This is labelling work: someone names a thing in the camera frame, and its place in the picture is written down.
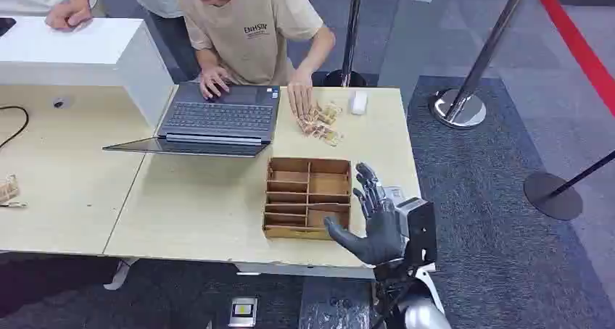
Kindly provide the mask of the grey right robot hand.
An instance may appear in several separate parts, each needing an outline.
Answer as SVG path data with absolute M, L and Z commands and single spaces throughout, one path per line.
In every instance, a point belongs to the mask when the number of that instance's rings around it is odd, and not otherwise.
M 395 206 L 378 179 L 376 173 L 364 162 L 356 164 L 356 179 L 363 189 L 354 188 L 366 221 L 366 235 L 359 237 L 342 228 L 333 217 L 325 217 L 323 223 L 328 234 L 340 246 L 367 265 L 381 265 L 403 257 L 405 239 L 400 234 L 395 216 Z

